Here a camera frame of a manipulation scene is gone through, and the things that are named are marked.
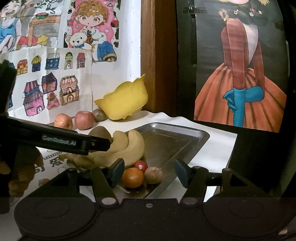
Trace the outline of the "small orange tangerine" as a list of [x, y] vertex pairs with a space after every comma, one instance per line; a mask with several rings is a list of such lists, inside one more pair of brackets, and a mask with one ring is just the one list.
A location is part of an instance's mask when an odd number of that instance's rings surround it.
[[144, 182], [144, 174], [138, 168], [128, 168], [124, 171], [121, 181], [127, 188], [138, 188]]

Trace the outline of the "cherry tomato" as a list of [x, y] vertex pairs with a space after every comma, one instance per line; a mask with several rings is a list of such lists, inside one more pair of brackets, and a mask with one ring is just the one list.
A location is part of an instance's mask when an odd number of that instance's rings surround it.
[[146, 169], [148, 168], [147, 163], [143, 160], [136, 161], [133, 166], [140, 169], [143, 173], [145, 173]]

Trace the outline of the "small brown walnut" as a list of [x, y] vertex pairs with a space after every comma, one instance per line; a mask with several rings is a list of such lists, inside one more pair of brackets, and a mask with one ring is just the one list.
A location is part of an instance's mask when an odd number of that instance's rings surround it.
[[147, 184], [159, 184], [163, 180], [163, 172], [158, 167], [149, 167], [145, 170], [144, 179]]

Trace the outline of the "short yellow banana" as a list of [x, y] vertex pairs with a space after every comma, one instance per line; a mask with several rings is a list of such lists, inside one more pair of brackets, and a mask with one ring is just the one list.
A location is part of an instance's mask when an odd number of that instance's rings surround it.
[[93, 153], [89, 153], [89, 157], [96, 158], [96, 157], [102, 157], [110, 154], [117, 153], [119, 151], [125, 150], [128, 146], [128, 136], [126, 133], [122, 131], [115, 131], [113, 133], [113, 142], [110, 146], [110, 148], [104, 152], [104, 151], [96, 151]]

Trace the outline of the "long yellow banana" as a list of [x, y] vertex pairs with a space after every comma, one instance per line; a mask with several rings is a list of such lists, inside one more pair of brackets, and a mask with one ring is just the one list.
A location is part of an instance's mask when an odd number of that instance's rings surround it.
[[140, 160], [144, 154], [144, 139], [136, 130], [130, 130], [126, 133], [128, 136], [128, 146], [125, 150], [114, 154], [91, 158], [88, 155], [79, 154], [61, 154], [61, 161], [72, 161], [77, 166], [86, 170], [94, 169], [95, 167], [110, 167], [117, 159], [122, 158], [125, 162], [125, 168], [129, 168], [134, 163]]

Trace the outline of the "large brown kiwi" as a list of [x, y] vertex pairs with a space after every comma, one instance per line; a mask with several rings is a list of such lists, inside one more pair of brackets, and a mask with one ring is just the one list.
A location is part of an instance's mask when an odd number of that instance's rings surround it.
[[106, 138], [112, 143], [112, 137], [109, 131], [103, 127], [103, 126], [96, 126], [94, 127], [88, 134], [89, 136], [93, 137], [100, 137], [100, 138]]

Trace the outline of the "red apple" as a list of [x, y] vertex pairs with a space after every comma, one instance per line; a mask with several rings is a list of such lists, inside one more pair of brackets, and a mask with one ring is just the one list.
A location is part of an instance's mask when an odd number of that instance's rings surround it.
[[88, 130], [93, 128], [95, 124], [95, 118], [93, 113], [83, 110], [76, 113], [74, 117], [74, 123], [79, 130]]
[[73, 122], [71, 117], [64, 113], [60, 113], [55, 117], [54, 126], [57, 128], [71, 130], [73, 128]]

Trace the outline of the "metal baking tray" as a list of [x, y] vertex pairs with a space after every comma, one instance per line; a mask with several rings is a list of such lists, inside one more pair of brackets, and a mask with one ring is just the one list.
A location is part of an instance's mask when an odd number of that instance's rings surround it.
[[142, 184], [136, 189], [126, 189], [122, 183], [114, 188], [118, 200], [124, 198], [157, 198], [175, 180], [175, 160], [189, 164], [210, 138], [195, 128], [168, 123], [148, 123], [135, 129], [142, 134], [145, 149], [142, 159], [149, 167], [162, 170], [163, 180], [158, 185]]

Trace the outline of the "small kiwi beside bowl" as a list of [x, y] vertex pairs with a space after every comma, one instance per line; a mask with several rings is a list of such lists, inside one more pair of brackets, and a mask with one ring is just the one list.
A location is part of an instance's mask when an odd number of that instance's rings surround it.
[[107, 115], [102, 109], [95, 109], [93, 112], [94, 119], [96, 122], [101, 122], [107, 120]]

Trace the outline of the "colourful houses drawing paper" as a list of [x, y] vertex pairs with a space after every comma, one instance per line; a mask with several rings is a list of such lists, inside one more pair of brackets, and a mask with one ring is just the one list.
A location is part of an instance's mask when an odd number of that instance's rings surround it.
[[1, 54], [16, 69], [10, 117], [52, 123], [64, 113], [92, 111], [92, 54], [81, 48], [23, 48]]

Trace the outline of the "yellow plastic colander bowl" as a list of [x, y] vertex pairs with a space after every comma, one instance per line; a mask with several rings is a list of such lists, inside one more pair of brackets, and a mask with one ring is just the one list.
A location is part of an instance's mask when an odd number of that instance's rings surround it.
[[126, 81], [94, 103], [113, 121], [126, 119], [146, 105], [149, 96], [144, 84], [145, 74], [135, 81]]

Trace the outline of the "orange dress lady poster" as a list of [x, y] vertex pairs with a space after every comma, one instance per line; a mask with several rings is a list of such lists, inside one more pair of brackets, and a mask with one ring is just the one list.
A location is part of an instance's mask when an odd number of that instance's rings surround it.
[[264, 74], [258, 27], [269, 1], [230, 1], [218, 14], [224, 61], [209, 76], [195, 100], [194, 119], [279, 132], [286, 94]]

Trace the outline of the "boy with fan drawing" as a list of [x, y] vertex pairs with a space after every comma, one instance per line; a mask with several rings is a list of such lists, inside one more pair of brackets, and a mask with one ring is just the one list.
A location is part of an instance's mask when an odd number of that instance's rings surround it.
[[1, 53], [57, 47], [64, 1], [1, 1]]

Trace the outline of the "girl with teddy drawing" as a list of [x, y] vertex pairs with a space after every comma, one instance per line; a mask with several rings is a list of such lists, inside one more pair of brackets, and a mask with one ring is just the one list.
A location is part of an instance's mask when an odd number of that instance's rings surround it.
[[117, 60], [120, 1], [70, 1], [64, 46], [92, 52], [96, 62]]

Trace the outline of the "brown wooden door frame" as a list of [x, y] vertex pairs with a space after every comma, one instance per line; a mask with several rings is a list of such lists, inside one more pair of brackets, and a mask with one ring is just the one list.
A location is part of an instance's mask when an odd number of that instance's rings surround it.
[[145, 110], [176, 116], [178, 34], [175, 1], [141, 1], [140, 68], [149, 100]]

